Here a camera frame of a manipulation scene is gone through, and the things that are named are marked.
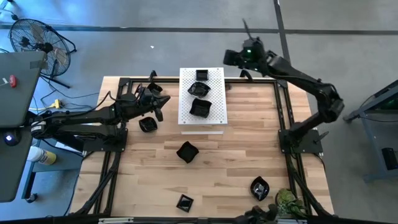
white bottle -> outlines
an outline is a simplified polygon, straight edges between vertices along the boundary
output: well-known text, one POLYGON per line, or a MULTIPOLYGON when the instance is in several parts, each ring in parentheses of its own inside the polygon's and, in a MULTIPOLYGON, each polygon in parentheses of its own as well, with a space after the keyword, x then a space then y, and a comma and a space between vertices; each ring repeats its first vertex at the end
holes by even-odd
POLYGON ((31 146, 27 160, 31 162, 38 162, 43 165, 51 165, 55 162, 57 155, 47 150, 41 149, 36 146, 31 146))

wooden table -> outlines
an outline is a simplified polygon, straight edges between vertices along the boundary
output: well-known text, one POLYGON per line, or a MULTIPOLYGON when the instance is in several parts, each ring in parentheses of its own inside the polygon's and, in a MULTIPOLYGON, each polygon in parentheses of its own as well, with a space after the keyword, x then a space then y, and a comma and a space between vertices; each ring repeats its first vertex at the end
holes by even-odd
MULTIPOLYGON (((116 96, 119 78, 104 77, 99 101, 108 91, 116 96)), ((236 217, 254 205, 267 210, 277 191, 289 188, 277 137, 280 127, 273 85, 233 84, 226 92, 228 126, 223 135, 181 135, 177 124, 178 83, 158 84, 164 89, 162 94, 171 96, 162 108, 164 121, 149 134, 139 128, 142 118, 127 124, 129 137, 120 161, 113 217, 236 217), (189 164, 176 155, 185 141, 200 151, 189 164), (259 175, 271 187, 261 202, 249 193, 250 183, 259 175), (189 213, 176 208, 181 194, 194 199, 189 213)), ((311 113, 306 93, 293 85, 289 85, 289 91, 295 120, 308 118, 311 113)), ((285 109, 283 94, 281 97, 285 109)), ((103 106, 112 103, 107 98, 103 106)), ((97 187, 103 157, 103 152, 96 152, 83 162, 71 212, 77 211, 97 187)), ((333 213, 321 162, 311 154, 302 157, 308 187, 333 213)), ((105 190, 101 211, 107 195, 105 190)))

red button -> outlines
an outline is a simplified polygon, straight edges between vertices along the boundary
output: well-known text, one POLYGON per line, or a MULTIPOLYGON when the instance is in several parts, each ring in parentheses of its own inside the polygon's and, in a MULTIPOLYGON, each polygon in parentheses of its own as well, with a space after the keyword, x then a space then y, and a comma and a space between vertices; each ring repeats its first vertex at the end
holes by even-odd
POLYGON ((17 78, 15 75, 10 75, 10 86, 13 88, 17 86, 17 78))

yellow label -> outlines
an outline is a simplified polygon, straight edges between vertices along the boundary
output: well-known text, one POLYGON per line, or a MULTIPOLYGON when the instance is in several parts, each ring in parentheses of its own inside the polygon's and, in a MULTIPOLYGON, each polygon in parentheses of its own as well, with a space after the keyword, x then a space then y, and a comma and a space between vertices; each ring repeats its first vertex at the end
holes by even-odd
POLYGON ((52 152, 48 152, 46 150, 43 150, 43 156, 40 158, 39 163, 43 165, 51 165, 55 162, 57 155, 55 155, 52 152))

black floor fan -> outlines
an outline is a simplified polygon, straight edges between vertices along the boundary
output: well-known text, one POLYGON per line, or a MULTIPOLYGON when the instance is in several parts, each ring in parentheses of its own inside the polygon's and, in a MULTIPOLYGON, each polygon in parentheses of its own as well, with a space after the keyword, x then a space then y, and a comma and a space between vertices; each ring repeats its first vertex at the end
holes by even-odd
POLYGON ((47 57, 40 76, 70 88, 54 78, 64 74, 70 66, 70 54, 76 52, 76 45, 72 41, 59 34, 53 27, 34 19, 16 21, 11 26, 9 38, 15 52, 44 51, 47 57), (72 44, 72 51, 69 51, 65 40, 72 44))

